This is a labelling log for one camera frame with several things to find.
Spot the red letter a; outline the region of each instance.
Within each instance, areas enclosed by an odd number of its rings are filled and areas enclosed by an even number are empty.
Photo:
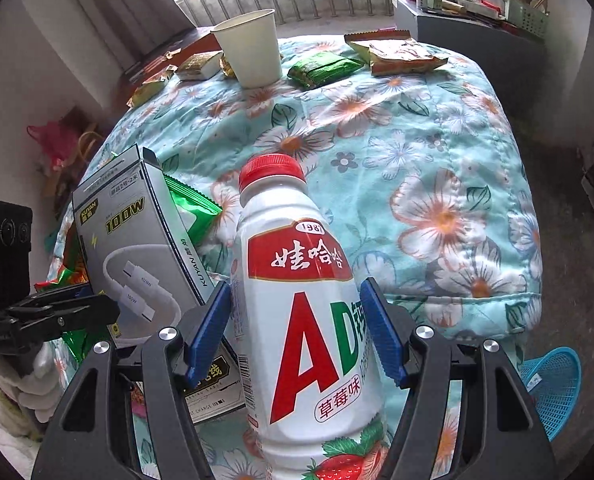
[[[311,355],[312,368],[300,375],[301,342],[304,337]],[[317,326],[306,293],[298,292],[293,299],[286,342],[283,345],[282,364],[277,377],[270,423],[277,422],[292,413],[295,409],[297,394],[307,386],[317,381],[319,391],[323,392],[338,380],[339,376],[335,365]]]

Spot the red label band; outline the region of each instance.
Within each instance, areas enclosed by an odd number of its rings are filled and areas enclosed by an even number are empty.
[[[322,225],[303,219],[248,240],[248,277],[278,282],[352,279],[340,244]]]

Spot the black camera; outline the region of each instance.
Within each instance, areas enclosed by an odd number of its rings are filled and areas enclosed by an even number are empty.
[[[0,201],[0,309],[30,293],[32,210]]]

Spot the floral quilt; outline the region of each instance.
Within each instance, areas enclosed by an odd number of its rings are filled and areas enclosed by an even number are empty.
[[[286,77],[248,91],[221,74],[206,82],[173,77],[161,94],[126,113],[86,176],[110,152],[135,143],[154,150],[165,173],[223,208],[198,251],[208,270],[228,274],[241,212],[239,171],[260,153],[286,153],[301,164],[358,283],[373,276],[418,321],[449,336],[496,338],[520,364],[526,335],[540,320],[542,289],[526,174],[482,70],[454,52],[426,47],[448,63],[425,75],[379,78],[364,68],[310,91]],[[341,36],[280,40],[280,49],[284,74],[314,52],[355,57]],[[69,211],[53,272],[71,222]],[[407,393],[386,378],[383,386],[392,434]],[[459,398],[455,383],[436,476],[450,467]],[[134,412],[144,471],[156,476],[138,402]],[[218,480],[264,479],[241,410],[200,424],[199,435]]]

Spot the white cloth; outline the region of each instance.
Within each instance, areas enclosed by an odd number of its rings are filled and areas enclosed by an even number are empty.
[[[0,388],[20,406],[34,410],[39,422],[48,422],[63,394],[52,346],[43,344],[34,358],[32,373],[22,378],[0,355]]]
[[[31,432],[28,420],[0,401],[0,451],[27,480],[39,452],[39,443],[27,437]]]

